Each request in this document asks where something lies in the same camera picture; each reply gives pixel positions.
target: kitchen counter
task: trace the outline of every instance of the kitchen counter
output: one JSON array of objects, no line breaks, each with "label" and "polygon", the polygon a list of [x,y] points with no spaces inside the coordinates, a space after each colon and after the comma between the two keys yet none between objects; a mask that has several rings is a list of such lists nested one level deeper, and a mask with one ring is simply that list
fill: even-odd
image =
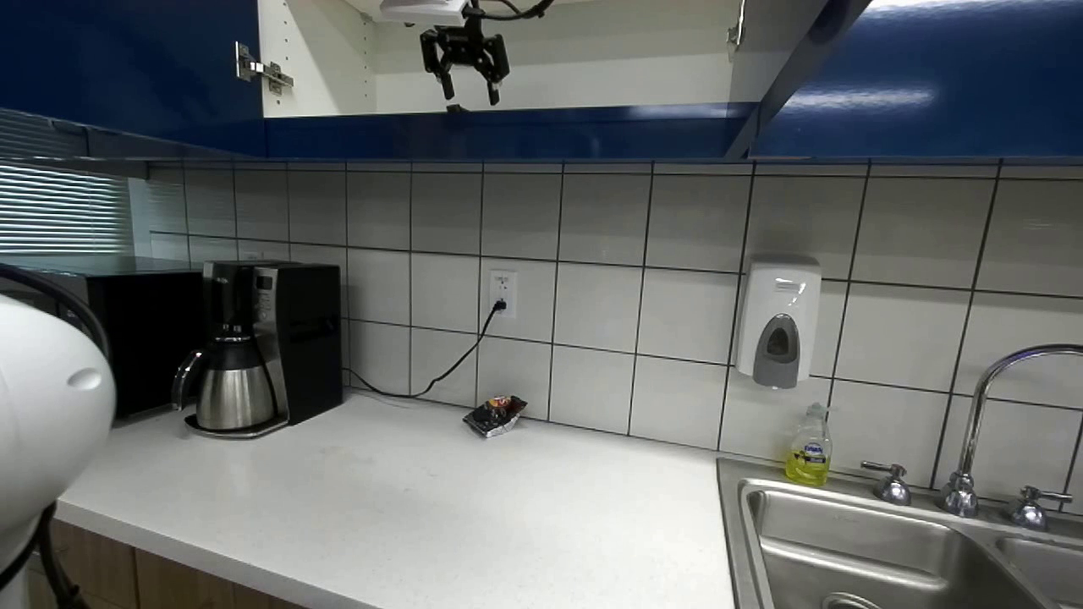
[{"label": "kitchen counter", "polygon": [[352,396],[263,438],[163,414],[58,519],[299,607],[731,609],[713,458]]}]

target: window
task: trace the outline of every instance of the window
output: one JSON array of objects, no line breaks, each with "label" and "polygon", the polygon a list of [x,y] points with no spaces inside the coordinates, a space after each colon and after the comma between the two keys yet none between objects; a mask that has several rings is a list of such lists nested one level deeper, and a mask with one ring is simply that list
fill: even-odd
[{"label": "window", "polygon": [[0,167],[0,258],[38,254],[132,254],[127,179]]}]

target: white tile wall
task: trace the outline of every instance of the white tile wall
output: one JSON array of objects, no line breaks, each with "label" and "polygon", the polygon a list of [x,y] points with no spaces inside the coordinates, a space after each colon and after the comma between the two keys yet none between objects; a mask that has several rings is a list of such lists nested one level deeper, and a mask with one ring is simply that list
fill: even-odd
[{"label": "white tile wall", "polygon": [[637,360],[632,435],[712,451],[720,396],[720,365]]},{"label": "white tile wall", "polygon": [[[494,336],[435,400],[519,391],[540,418],[756,461],[779,461],[793,418],[832,401],[837,467],[905,461],[928,482],[937,453],[937,475],[958,453],[948,391],[970,391],[983,365],[1028,343],[1083,343],[1081,177],[1081,167],[255,163],[132,179],[132,223],[154,258],[342,263],[348,363],[386,388],[421,388],[471,346],[488,270],[502,266],[519,275],[519,322],[494,317]],[[793,391],[726,370],[737,270],[761,254],[817,258],[825,270],[817,378]],[[1000,406],[1004,417],[993,410],[983,438],[989,489],[1028,476],[1083,504],[1077,365],[1037,360],[993,387],[1017,401]]]},{"label": "white tile wall", "polygon": [[564,177],[561,260],[643,263],[649,177]]},{"label": "white tile wall", "polygon": [[625,433],[632,410],[632,356],[556,349],[552,418]]}]

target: dish soap bottle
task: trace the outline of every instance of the dish soap bottle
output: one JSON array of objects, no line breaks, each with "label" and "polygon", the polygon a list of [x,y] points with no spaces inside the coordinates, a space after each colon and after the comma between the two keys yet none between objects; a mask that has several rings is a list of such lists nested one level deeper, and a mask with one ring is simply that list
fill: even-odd
[{"label": "dish soap bottle", "polygon": [[828,414],[823,401],[814,401],[807,417],[798,418],[785,467],[785,481],[807,482],[807,486],[823,486],[828,475]]}]

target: electrical outlet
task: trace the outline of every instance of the electrical outlet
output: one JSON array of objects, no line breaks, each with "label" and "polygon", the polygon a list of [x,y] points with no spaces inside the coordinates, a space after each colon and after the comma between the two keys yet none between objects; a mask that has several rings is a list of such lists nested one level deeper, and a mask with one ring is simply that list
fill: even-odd
[{"label": "electrical outlet", "polygon": [[509,266],[494,266],[488,275],[488,303],[497,303],[497,300],[509,303],[503,311],[497,311],[502,322],[515,322],[519,317],[519,275]]}]

